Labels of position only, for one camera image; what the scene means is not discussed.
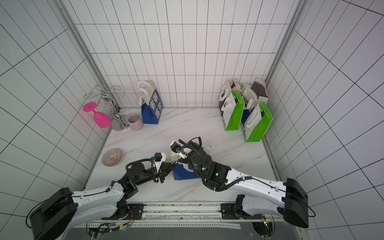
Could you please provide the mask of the large blue beige cheerful bag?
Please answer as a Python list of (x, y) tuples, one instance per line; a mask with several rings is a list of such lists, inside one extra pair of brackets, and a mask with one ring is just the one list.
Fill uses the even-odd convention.
[(173, 170), (174, 179), (181, 180), (190, 180), (200, 178), (202, 174), (195, 174), (192, 166), (187, 162), (186, 159), (181, 159), (179, 156), (174, 156), (171, 154), (172, 164), (176, 164), (177, 167)]

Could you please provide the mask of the green white bag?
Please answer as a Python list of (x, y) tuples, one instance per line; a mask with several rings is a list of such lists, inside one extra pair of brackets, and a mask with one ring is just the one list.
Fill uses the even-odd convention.
[(266, 103), (257, 104), (243, 125), (245, 142), (260, 142), (273, 118)]
[(229, 96), (225, 98), (224, 104), (221, 107), (225, 131), (235, 131), (239, 129), (244, 106), (245, 102), (240, 91), (230, 93)]

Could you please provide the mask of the navy beige small bag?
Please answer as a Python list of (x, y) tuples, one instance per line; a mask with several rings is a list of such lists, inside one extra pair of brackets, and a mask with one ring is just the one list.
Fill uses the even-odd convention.
[(225, 99), (230, 95), (230, 93), (235, 93), (235, 91), (239, 91), (240, 93), (242, 92), (238, 79), (227, 79), (219, 95), (220, 108), (223, 106)]

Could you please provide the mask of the blue beige takeout bag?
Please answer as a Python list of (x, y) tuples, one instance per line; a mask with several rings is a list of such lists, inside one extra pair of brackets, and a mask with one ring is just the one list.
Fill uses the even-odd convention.
[(265, 81), (256, 77), (252, 85), (244, 83), (242, 86), (242, 97), (245, 106), (241, 122), (245, 124), (257, 104), (268, 103), (269, 95), (266, 90)]

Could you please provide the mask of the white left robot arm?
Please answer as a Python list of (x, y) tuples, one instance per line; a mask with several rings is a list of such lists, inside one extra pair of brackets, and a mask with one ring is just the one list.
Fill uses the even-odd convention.
[(165, 161), (142, 159), (127, 164), (123, 177), (107, 187), (76, 192), (62, 188), (30, 210), (26, 226), (35, 240), (54, 240), (67, 229), (94, 220), (133, 219), (135, 212), (127, 200), (138, 192), (138, 186), (163, 183), (175, 168)]

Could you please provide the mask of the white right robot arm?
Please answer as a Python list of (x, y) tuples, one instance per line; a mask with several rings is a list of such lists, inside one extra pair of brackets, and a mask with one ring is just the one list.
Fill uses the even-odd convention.
[(241, 192), (242, 212), (248, 215), (279, 215), (296, 227), (309, 228), (309, 197), (294, 179), (269, 181), (249, 176), (229, 166), (214, 162), (202, 143), (179, 140), (172, 144), (172, 152), (189, 164), (202, 184), (214, 191), (236, 190)]

